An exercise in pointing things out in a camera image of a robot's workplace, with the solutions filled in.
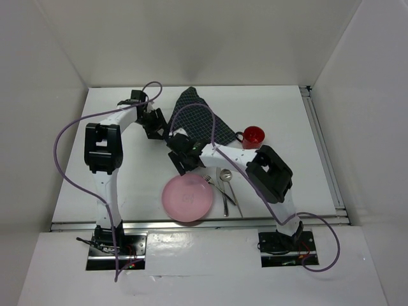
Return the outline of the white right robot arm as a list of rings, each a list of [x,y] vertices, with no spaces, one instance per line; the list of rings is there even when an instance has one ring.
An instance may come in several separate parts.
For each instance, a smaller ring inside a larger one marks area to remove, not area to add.
[[[197,168],[220,168],[240,173],[275,219],[279,245],[291,250],[300,243],[303,223],[296,215],[291,195],[293,172],[271,147],[234,148],[209,140],[192,140],[181,133],[170,136],[166,145],[180,175]]]

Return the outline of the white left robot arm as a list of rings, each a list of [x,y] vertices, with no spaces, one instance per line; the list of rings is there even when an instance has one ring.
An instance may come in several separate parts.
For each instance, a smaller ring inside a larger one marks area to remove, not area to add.
[[[122,132],[132,123],[141,125],[148,139],[164,140],[167,123],[163,113],[152,107],[141,90],[132,90],[130,98],[119,102],[105,120],[85,127],[84,161],[97,195],[98,216],[92,241],[111,254],[121,253],[128,243],[118,206],[117,176],[124,159]]]

